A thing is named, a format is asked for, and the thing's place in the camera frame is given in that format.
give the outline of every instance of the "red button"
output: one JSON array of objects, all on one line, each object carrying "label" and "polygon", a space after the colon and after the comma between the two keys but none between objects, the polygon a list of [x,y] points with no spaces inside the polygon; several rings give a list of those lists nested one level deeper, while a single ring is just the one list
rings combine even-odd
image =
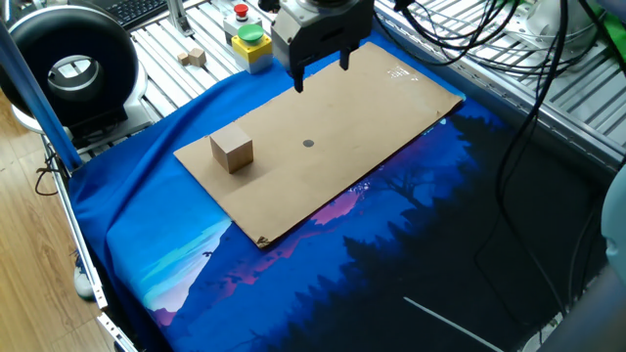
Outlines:
[{"label": "red button", "polygon": [[246,4],[235,5],[235,13],[237,13],[238,17],[245,17],[247,14],[247,5]]}]

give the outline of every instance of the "keyboard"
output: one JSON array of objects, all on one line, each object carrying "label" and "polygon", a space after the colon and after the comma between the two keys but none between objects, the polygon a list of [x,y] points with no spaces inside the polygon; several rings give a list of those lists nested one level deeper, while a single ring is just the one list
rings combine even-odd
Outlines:
[{"label": "keyboard", "polygon": [[166,0],[69,0],[68,3],[105,11],[126,30],[167,11]]},{"label": "keyboard", "polygon": [[122,0],[112,4],[105,11],[115,17],[117,22],[130,29],[167,10],[166,0]]}]

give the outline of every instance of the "small wooden block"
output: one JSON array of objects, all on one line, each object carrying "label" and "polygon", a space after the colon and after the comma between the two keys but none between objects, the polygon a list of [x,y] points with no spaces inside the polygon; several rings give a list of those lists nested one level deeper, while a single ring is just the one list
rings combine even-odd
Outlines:
[{"label": "small wooden block", "polygon": [[203,49],[194,48],[189,52],[189,61],[193,66],[202,67],[206,64],[206,54]]},{"label": "small wooden block", "polygon": [[254,160],[252,140],[235,123],[213,132],[209,138],[213,157],[230,174]]},{"label": "small wooden block", "polygon": [[182,66],[187,66],[190,63],[189,62],[189,55],[187,55],[187,53],[180,53],[180,54],[178,54],[178,62]]}]

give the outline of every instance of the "green button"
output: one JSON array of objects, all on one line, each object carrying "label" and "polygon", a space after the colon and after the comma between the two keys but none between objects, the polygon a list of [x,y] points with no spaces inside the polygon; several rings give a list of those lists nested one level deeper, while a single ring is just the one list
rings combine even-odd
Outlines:
[{"label": "green button", "polygon": [[247,43],[254,43],[263,37],[263,27],[258,24],[246,24],[237,31],[242,40]]}]

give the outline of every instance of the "cardboard board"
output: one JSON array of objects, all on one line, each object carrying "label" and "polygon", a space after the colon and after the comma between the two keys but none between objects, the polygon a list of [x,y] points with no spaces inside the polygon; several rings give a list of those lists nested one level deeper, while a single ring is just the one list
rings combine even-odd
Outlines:
[{"label": "cardboard board", "polygon": [[449,112],[461,98],[368,43],[232,122],[254,162],[229,174],[209,138],[176,157],[263,247],[350,187]]}]

